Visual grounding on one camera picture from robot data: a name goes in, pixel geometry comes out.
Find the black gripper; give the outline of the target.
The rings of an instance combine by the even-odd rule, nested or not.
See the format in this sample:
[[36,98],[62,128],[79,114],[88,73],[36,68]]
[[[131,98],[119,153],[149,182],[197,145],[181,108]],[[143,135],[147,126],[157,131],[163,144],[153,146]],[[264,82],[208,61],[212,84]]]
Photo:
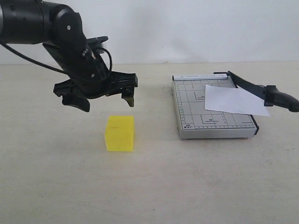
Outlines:
[[53,89],[54,94],[62,96],[63,105],[89,112],[90,103],[87,99],[121,94],[121,98],[130,107],[134,107],[137,75],[112,71],[106,66],[100,54],[107,51],[103,46],[107,40],[107,36],[87,39],[87,46],[95,58],[88,57],[88,51],[71,55],[52,43],[43,44],[69,77],[68,80],[55,84]]

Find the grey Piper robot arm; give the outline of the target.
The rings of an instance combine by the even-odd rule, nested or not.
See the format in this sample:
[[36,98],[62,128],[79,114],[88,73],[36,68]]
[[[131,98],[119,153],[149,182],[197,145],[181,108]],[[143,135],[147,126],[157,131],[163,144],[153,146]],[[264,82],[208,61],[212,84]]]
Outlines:
[[68,80],[53,92],[62,104],[90,111],[91,99],[119,94],[130,107],[138,86],[135,73],[113,71],[101,54],[107,36],[87,38],[78,12],[70,6],[43,0],[3,0],[0,3],[0,43],[14,54],[12,44],[42,44]]

